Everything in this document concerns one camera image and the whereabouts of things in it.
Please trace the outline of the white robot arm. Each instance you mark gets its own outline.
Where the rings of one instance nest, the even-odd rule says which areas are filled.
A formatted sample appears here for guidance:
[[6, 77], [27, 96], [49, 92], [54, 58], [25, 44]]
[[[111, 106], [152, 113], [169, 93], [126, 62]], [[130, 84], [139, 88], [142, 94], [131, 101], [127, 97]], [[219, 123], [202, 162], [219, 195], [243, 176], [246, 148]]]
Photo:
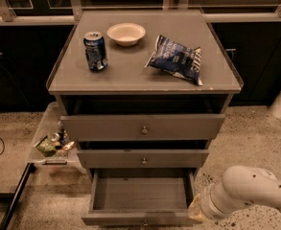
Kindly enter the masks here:
[[261, 168], [233, 166], [217, 184], [210, 184], [195, 196], [188, 217], [197, 221], [219, 221], [254, 205], [281, 212], [281, 181]]

